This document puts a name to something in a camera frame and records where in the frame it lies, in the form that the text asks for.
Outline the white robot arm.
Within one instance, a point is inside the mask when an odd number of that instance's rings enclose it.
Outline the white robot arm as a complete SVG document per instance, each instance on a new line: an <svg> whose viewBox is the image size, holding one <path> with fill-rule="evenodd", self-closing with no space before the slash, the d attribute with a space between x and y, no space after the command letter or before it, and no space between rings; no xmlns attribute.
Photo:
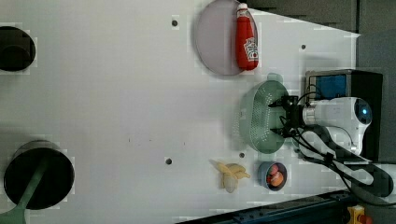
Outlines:
<svg viewBox="0 0 396 224"><path fill-rule="evenodd" d="M344 180L374 196L385 198L395 191L389 171L361 155L363 139L373 121L369 104L357 97L340 97L301 105L294 95L282 96L269 104L280 107L281 126L274 128L284 138L301 146L305 161L319 163Z"/></svg>

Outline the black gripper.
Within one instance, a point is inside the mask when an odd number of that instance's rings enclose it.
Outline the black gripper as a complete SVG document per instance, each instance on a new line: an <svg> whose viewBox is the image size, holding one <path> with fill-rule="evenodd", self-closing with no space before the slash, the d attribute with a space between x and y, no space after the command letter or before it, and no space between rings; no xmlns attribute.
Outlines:
<svg viewBox="0 0 396 224"><path fill-rule="evenodd" d="M289 138L296 135L295 129L303 128L305 126L303 119L304 107L297 105L298 97L293 95L284 95L273 103L269 104L269 107L286 107L286 123L285 127L272 128L271 131L276 133L283 138Z"/></svg>

